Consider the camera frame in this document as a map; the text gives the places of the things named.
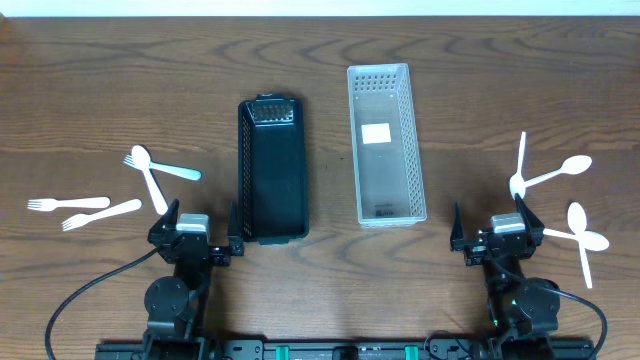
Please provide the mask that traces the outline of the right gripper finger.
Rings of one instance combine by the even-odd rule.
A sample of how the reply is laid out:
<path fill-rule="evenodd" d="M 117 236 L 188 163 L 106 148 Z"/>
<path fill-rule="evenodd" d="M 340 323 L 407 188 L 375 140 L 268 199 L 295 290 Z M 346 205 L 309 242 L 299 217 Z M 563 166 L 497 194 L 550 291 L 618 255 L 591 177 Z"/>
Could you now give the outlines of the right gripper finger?
<path fill-rule="evenodd" d="M 528 208 L 524 199 L 519 194 L 515 194 L 514 201 L 517 211 L 523 218 L 526 230 L 531 235 L 542 235 L 544 223 Z"/>
<path fill-rule="evenodd" d="M 450 235 L 450 249 L 452 251 L 463 251 L 466 246 L 464 229 L 462 226 L 459 203 L 455 203 L 455 217 Z"/>

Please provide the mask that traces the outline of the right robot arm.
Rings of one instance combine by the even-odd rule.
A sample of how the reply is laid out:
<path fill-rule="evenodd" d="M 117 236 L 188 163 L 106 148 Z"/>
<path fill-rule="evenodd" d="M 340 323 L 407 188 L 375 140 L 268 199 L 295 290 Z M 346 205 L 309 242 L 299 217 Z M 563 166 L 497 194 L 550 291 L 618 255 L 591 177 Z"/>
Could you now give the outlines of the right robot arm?
<path fill-rule="evenodd" d="M 461 211 L 455 208 L 450 248 L 464 255 L 468 266 L 483 268 L 488 312 L 495 333 L 470 346 L 472 359 L 554 359 L 549 334 L 558 329 L 560 298 L 556 283 L 526 278 L 520 262 L 541 246 L 545 226 L 515 197 L 516 211 L 492 218 L 477 238 L 464 235 Z"/>

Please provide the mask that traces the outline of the white fork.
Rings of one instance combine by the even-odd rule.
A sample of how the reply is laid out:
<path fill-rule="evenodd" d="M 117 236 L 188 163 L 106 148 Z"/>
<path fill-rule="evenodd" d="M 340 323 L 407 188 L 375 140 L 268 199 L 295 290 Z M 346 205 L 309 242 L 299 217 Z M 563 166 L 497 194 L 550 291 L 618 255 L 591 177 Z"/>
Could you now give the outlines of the white fork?
<path fill-rule="evenodd" d="M 110 206 L 109 197 L 89 197 L 79 199 L 58 200 L 55 198 L 30 199 L 27 204 L 29 210 L 51 212 L 58 208 L 87 208 L 104 209 Z"/>
<path fill-rule="evenodd" d="M 94 214 L 76 214 L 62 222 L 62 230 L 70 231 L 90 222 L 139 210 L 143 203 L 140 199 L 132 199 L 109 207 Z"/>

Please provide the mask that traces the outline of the white spoon vertical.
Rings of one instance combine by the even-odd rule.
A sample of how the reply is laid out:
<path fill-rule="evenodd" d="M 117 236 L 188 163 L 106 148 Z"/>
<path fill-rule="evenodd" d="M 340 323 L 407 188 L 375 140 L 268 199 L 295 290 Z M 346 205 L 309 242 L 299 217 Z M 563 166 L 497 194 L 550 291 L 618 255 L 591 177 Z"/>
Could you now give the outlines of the white spoon vertical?
<path fill-rule="evenodd" d="M 584 208 L 578 202 L 572 202 L 567 210 L 567 223 L 569 229 L 576 237 L 579 246 L 580 262 L 584 276 L 585 285 L 588 289 L 593 288 L 593 280 L 591 269 L 586 253 L 585 242 L 583 237 L 587 228 L 587 216 Z"/>

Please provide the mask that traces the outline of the white spoon angled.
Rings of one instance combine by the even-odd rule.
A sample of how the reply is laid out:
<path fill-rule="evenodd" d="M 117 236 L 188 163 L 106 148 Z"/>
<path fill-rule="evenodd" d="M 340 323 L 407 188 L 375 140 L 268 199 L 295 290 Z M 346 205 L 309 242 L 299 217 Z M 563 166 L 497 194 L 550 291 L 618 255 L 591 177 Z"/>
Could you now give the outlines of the white spoon angled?
<path fill-rule="evenodd" d="M 575 155 L 569 157 L 558 169 L 526 180 L 525 186 L 531 187 L 558 175 L 578 175 L 589 169 L 592 162 L 592 158 L 587 155 Z"/>

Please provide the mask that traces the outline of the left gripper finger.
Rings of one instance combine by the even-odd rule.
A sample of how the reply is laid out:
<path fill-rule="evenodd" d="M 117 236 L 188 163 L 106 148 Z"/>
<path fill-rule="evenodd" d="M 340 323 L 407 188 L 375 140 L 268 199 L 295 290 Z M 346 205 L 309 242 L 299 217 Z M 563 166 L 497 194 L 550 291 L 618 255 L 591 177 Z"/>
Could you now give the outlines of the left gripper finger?
<path fill-rule="evenodd" d="M 179 200 L 174 199 L 169 205 L 167 211 L 158 220 L 158 226 L 161 231 L 173 231 L 176 228 L 178 220 Z"/>
<path fill-rule="evenodd" d="M 241 227 L 238 223 L 237 205 L 235 202 L 231 205 L 227 239 L 230 246 L 230 254 L 232 256 L 243 256 L 244 240 L 242 238 Z"/>

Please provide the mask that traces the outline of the clear perforated plastic basket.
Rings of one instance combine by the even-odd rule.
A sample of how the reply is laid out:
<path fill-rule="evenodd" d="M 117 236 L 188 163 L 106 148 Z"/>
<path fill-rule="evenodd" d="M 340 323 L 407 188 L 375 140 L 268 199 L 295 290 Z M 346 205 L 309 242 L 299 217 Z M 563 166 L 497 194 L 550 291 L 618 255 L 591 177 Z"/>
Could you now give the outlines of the clear perforated plastic basket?
<path fill-rule="evenodd" d="M 409 66 L 347 69 L 358 222 L 411 226 L 427 218 Z M 362 142 L 361 126 L 389 123 L 391 142 Z"/>

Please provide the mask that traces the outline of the white spoon horizontal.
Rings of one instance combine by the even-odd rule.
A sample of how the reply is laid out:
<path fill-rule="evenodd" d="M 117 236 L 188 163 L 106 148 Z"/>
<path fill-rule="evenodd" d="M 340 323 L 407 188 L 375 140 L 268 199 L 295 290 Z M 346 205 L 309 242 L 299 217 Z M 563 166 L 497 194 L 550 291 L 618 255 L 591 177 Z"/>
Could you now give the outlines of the white spoon horizontal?
<path fill-rule="evenodd" d="M 558 230 L 545 228 L 543 234 L 545 236 L 575 240 L 583 248 L 590 251 L 604 251 L 610 246 L 610 242 L 605 236 L 594 231 L 584 231 L 580 234 L 569 234 Z"/>

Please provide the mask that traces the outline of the black perforated plastic basket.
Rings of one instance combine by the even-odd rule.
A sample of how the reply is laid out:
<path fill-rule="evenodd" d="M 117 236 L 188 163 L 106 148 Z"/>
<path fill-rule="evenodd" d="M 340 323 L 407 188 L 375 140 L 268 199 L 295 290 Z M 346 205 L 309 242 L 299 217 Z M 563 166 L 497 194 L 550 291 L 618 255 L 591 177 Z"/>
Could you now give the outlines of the black perforated plastic basket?
<path fill-rule="evenodd" d="M 304 109 L 261 94 L 238 106 L 237 218 L 246 242 L 288 243 L 310 230 Z"/>

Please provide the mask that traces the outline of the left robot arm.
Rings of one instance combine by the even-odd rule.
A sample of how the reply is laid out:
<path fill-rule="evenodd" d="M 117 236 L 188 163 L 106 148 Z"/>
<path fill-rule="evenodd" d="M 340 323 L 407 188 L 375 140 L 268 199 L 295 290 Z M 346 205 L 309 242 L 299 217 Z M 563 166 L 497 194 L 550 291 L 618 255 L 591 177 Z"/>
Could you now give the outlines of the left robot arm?
<path fill-rule="evenodd" d="M 148 313 L 143 336 L 143 360 L 222 359 L 221 342 L 203 327 L 212 283 L 212 270 L 227 267 L 244 254 L 242 236 L 232 222 L 226 246 L 210 243 L 210 220 L 204 214 L 179 212 L 174 200 L 151 227 L 148 242 L 173 274 L 155 280 L 147 289 Z"/>

